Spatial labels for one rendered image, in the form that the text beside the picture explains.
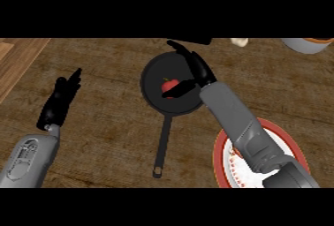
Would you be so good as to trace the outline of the light wooden board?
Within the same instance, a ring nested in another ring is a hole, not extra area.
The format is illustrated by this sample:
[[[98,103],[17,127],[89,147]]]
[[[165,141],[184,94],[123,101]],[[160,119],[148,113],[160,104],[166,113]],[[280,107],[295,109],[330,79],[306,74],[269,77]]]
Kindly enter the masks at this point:
[[[0,38],[0,103],[49,42],[51,38]]]

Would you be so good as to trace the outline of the red and white plate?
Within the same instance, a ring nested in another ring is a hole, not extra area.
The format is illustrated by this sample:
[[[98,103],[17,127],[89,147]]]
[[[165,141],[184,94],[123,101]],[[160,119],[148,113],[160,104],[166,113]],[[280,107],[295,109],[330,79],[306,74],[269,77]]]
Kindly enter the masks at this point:
[[[305,154],[289,133],[271,121],[261,118],[261,122],[265,131],[284,150],[284,153],[292,155],[303,165],[306,171],[311,171]],[[216,139],[213,166],[221,188],[264,188],[262,180],[278,172],[278,170],[274,170],[271,173],[262,174],[252,171],[240,153],[234,150],[233,142],[225,131],[221,131]]]

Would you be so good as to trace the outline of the black frying pan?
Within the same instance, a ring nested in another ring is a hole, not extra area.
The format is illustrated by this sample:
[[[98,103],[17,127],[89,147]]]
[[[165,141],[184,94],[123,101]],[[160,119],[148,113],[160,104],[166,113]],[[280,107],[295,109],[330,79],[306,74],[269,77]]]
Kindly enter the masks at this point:
[[[200,86],[196,86],[181,97],[163,97],[163,94],[191,78],[193,74],[188,63],[175,51],[156,56],[141,74],[139,86],[142,96],[151,107],[165,115],[160,146],[153,170],[154,178],[162,178],[173,117],[193,113],[203,106]]]

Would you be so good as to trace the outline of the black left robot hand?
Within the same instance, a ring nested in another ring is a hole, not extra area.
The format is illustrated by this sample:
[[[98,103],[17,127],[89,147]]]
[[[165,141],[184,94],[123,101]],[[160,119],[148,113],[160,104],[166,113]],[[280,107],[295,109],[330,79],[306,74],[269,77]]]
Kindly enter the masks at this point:
[[[37,128],[43,131],[46,131],[48,125],[57,124],[63,126],[64,124],[70,105],[82,87],[82,72],[83,69],[79,68],[68,79],[64,77],[57,79],[49,100],[39,115]]]

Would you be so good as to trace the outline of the red bell pepper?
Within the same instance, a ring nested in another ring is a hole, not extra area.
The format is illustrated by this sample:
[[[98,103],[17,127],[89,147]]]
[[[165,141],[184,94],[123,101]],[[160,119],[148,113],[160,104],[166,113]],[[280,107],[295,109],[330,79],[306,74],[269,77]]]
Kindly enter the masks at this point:
[[[162,91],[166,93],[178,84],[179,84],[179,80],[178,79],[163,79],[165,82],[162,84]]]

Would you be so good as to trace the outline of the cream pale object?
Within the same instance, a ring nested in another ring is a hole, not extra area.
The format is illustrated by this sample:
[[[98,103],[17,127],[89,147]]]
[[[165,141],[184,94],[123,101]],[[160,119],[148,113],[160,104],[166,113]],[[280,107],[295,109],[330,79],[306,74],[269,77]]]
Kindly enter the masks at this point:
[[[238,47],[246,47],[249,44],[249,39],[247,38],[233,38],[231,43],[237,45]]]

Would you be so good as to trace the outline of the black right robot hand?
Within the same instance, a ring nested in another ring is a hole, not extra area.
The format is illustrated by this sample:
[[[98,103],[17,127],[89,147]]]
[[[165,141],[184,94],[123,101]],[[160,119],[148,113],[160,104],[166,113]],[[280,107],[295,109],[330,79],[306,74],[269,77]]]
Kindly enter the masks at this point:
[[[184,80],[162,95],[163,98],[179,98],[196,89],[196,86],[204,87],[210,85],[218,81],[218,78],[203,57],[194,51],[190,51],[181,43],[167,41],[167,44],[176,49],[176,53],[184,56],[194,76],[191,79]]]

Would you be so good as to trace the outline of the grey pot with orange rim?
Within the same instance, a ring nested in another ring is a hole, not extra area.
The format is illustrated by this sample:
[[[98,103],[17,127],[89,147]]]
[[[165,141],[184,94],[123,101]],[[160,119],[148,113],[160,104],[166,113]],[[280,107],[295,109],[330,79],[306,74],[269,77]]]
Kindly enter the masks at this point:
[[[317,54],[334,42],[334,38],[283,38],[286,46],[299,53]]]

